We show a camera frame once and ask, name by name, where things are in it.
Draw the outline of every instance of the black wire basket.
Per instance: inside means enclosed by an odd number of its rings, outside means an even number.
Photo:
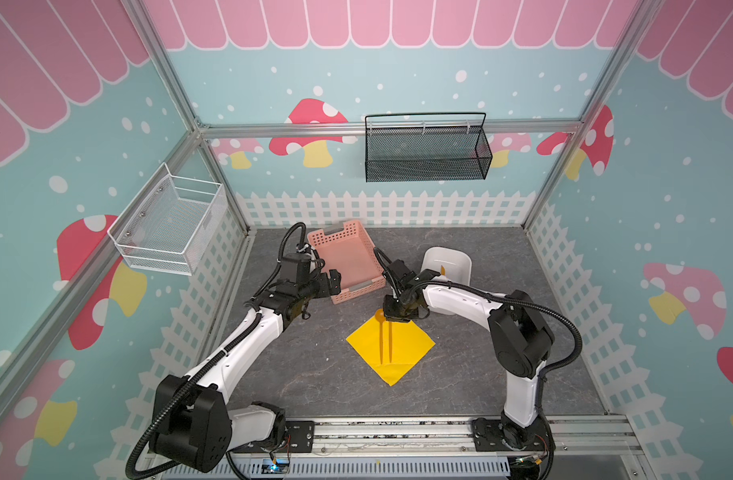
[[[366,181],[487,178],[492,151],[486,118],[479,112],[367,115]]]

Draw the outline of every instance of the black mounting plate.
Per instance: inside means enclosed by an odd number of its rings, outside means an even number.
[[[523,450],[514,450],[504,442],[505,436],[500,428],[499,418],[477,418],[471,422],[473,428],[473,443],[476,445],[477,452],[541,452],[543,450],[543,442],[536,436],[541,436],[548,441],[548,431],[545,429],[543,422],[535,420],[532,425],[527,427],[530,436],[533,437],[534,448],[526,447]]]
[[[315,422],[286,422],[286,433],[291,437],[289,443],[289,453],[311,453],[314,445]],[[266,453],[256,442],[250,442],[246,445],[234,448],[233,453]],[[286,447],[280,448],[276,454],[283,456],[286,453]]]

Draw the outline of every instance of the pink plastic basket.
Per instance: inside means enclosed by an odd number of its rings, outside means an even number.
[[[308,242],[326,261],[323,271],[342,274],[342,292],[332,302],[342,303],[385,286],[383,268],[374,257],[374,243],[359,220],[348,220],[308,234]]]

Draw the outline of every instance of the white mesh basket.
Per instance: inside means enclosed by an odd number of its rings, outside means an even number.
[[[108,228],[131,268],[192,275],[227,210],[222,184],[176,177],[167,164]]]

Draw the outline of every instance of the yellow napkin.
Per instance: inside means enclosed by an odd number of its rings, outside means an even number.
[[[415,322],[389,322],[382,309],[347,341],[390,386],[396,385],[436,345]]]

